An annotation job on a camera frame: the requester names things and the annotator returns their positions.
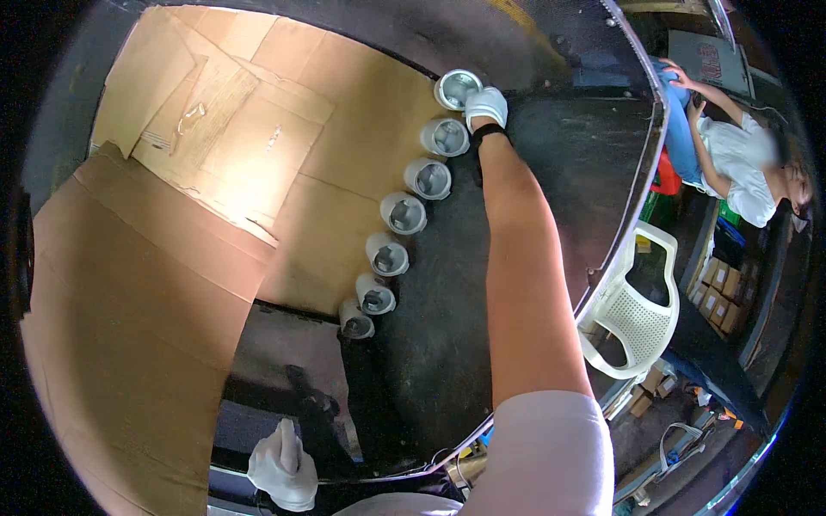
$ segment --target woman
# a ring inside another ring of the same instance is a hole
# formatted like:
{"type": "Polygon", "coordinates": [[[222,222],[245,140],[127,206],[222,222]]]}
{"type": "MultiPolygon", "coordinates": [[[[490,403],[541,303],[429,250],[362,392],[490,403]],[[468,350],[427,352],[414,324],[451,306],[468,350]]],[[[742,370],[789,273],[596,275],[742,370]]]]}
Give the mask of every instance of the woman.
{"type": "Polygon", "coordinates": [[[670,59],[653,60],[672,105],[665,145],[676,173],[691,185],[725,199],[749,224],[762,228],[783,199],[800,215],[811,200],[811,181],[795,162],[786,165],[787,145],[763,128],[725,93],[694,81],[670,59]],[[698,92],[735,124],[703,116],[691,99],[698,92]]]}

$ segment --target cardboard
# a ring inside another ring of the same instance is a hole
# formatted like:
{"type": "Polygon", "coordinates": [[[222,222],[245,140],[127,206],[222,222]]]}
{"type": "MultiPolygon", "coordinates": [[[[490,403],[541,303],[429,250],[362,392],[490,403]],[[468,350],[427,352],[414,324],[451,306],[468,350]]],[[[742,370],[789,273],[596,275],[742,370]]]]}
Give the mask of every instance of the cardboard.
{"type": "Polygon", "coordinates": [[[711,285],[711,282],[714,280],[714,274],[717,273],[717,267],[719,267],[720,261],[717,258],[712,257],[709,260],[709,265],[705,269],[705,274],[703,274],[702,282],[706,285],[711,285]]]}
{"type": "Polygon", "coordinates": [[[711,278],[711,286],[717,289],[717,291],[722,291],[723,287],[725,286],[726,277],[729,274],[729,265],[726,262],[717,262],[717,270],[714,271],[714,275],[711,278]]]}
{"type": "Polygon", "coordinates": [[[198,78],[201,77],[208,57],[195,55],[195,66],[186,78],[174,89],[163,105],[154,114],[150,123],[141,133],[140,138],[152,144],[156,149],[160,147],[168,154],[172,153],[173,139],[178,123],[188,109],[189,97],[198,78]]]}
{"type": "Polygon", "coordinates": [[[707,291],[709,291],[709,286],[700,284],[700,286],[698,286],[694,291],[694,295],[691,297],[691,303],[699,308],[700,303],[703,301],[703,298],[705,298],[705,293],[707,291]]]}
{"type": "Polygon", "coordinates": [[[703,298],[703,302],[700,305],[700,313],[706,319],[711,318],[711,311],[717,306],[717,301],[722,297],[717,289],[713,287],[709,287],[708,290],[705,292],[705,297],[703,298]]]}
{"type": "Polygon", "coordinates": [[[662,371],[656,367],[652,367],[651,371],[648,372],[648,376],[645,377],[645,380],[643,380],[643,383],[640,385],[643,386],[646,391],[653,394],[662,382],[664,376],[665,375],[662,374],[662,371]]]}
{"type": "Polygon", "coordinates": [[[426,76],[332,32],[297,81],[335,104],[300,172],[374,201],[406,189],[403,173],[413,159],[441,159],[422,148],[428,121],[461,116],[436,102],[426,76]]]}
{"type": "Polygon", "coordinates": [[[141,15],[106,80],[92,142],[115,143],[128,157],[155,112],[195,67],[163,9],[141,15]]]}
{"type": "MultiPolygon", "coordinates": [[[[203,53],[207,59],[189,88],[191,94],[183,111],[201,103],[206,115],[197,118],[177,143],[173,139],[169,150],[144,138],[147,141],[135,148],[135,157],[232,224],[274,245],[270,230],[275,218],[333,107],[323,97],[290,81],[273,80],[259,73],[275,84],[262,83],[254,73],[259,70],[249,62],[242,66],[216,47],[214,41],[227,41],[219,32],[234,33],[234,29],[219,30],[221,23],[237,28],[246,15],[217,10],[213,16],[212,11],[202,12],[196,7],[175,11],[176,16],[207,31],[210,38],[180,20],[173,21],[192,52],[203,53]]],[[[178,107],[179,101],[168,107],[171,103],[172,98],[155,119],[164,120],[166,125],[174,121],[177,127],[182,108],[178,107]]]]}
{"type": "MultiPolygon", "coordinates": [[[[326,31],[312,25],[279,17],[263,38],[251,61],[280,78],[300,83],[298,79],[301,72],[325,34],[326,31]]],[[[339,82],[334,74],[329,74],[326,78],[332,83],[339,82]]]]}
{"type": "Polygon", "coordinates": [[[273,248],[113,144],[35,217],[21,324],[50,425],[108,514],[202,514],[226,372],[273,248]]]}
{"type": "Polygon", "coordinates": [[[371,270],[364,242],[386,227],[377,202],[299,173],[272,228],[278,253],[258,298],[337,314],[371,270]]]}
{"type": "Polygon", "coordinates": [[[635,418],[641,418],[643,417],[645,411],[648,410],[648,407],[651,406],[651,404],[651,398],[649,398],[647,395],[644,395],[639,400],[637,400],[637,402],[634,403],[634,405],[632,405],[631,414],[633,414],[635,418]]]}
{"type": "Polygon", "coordinates": [[[719,327],[723,323],[723,319],[725,318],[726,310],[729,309],[729,300],[724,297],[720,297],[717,300],[717,304],[714,305],[714,309],[711,311],[711,316],[709,317],[709,321],[711,321],[714,325],[719,327]]]}
{"type": "Polygon", "coordinates": [[[665,380],[663,380],[659,386],[657,386],[657,394],[661,398],[665,398],[672,393],[674,387],[676,387],[676,377],[669,376],[665,380]]]}
{"type": "Polygon", "coordinates": [[[723,285],[723,290],[720,291],[720,293],[727,297],[730,301],[734,301],[734,298],[738,293],[737,287],[739,284],[740,271],[730,267],[729,274],[726,276],[725,284],[723,285]]]}
{"type": "Polygon", "coordinates": [[[736,327],[737,323],[740,318],[740,307],[732,303],[729,305],[728,311],[726,311],[725,317],[723,321],[720,323],[720,331],[725,334],[732,333],[736,327]]]}

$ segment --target white sleeve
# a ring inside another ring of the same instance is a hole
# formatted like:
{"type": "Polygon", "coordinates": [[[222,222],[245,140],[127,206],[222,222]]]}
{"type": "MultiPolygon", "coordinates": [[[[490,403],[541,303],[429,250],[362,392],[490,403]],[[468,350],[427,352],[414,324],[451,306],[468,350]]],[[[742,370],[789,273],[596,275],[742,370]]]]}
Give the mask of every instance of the white sleeve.
{"type": "Polygon", "coordinates": [[[749,133],[750,135],[758,132],[760,129],[763,128],[762,125],[758,124],[757,121],[754,120],[752,116],[745,111],[743,111],[743,121],[740,123],[740,127],[742,127],[743,130],[749,133]]]}
{"type": "Polygon", "coordinates": [[[731,183],[729,194],[726,196],[726,203],[731,211],[739,214],[746,222],[758,228],[766,227],[777,209],[770,192],[765,196],[758,196],[736,182],[731,183]]]}
{"type": "Polygon", "coordinates": [[[460,516],[610,516],[614,451],[593,398],[518,395],[499,406],[494,425],[486,470],[460,516]]]}

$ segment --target white plastic chair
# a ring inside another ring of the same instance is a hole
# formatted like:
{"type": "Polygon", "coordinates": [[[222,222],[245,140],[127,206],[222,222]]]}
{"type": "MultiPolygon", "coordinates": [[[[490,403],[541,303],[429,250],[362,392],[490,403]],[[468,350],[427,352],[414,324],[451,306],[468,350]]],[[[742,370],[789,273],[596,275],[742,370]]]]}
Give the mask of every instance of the white plastic chair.
{"type": "Polygon", "coordinates": [[[675,254],[674,237],[646,222],[637,222],[634,235],[617,256],[619,261],[610,271],[605,288],[582,318],[582,324],[593,321],[614,334],[625,350],[626,363],[622,367],[611,366],[580,327],[582,354],[593,367],[618,380],[627,380],[646,372],[662,355],[671,341],[680,314],[680,298],[674,282],[675,254]],[[625,281],[625,275],[634,266],[634,244],[638,234],[666,250],[663,275],[668,288],[668,306],[649,301],[625,281]]]}

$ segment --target white glove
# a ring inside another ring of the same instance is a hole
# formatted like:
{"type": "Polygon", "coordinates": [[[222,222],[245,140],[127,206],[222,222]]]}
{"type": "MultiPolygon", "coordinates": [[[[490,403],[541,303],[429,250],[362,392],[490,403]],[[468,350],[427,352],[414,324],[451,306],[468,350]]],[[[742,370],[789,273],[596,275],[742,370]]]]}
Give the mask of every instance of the white glove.
{"type": "Polygon", "coordinates": [[[282,419],[272,435],[255,445],[247,476],[282,509],[300,513],[316,506],[316,464],[304,452],[291,419],[282,419]]]}
{"type": "Polygon", "coordinates": [[[488,86],[468,97],[465,101],[465,121],[468,123],[471,134],[473,128],[470,125],[470,119],[474,116],[489,116],[504,129],[508,119],[508,102],[502,96],[502,92],[493,86],[488,86]]]}

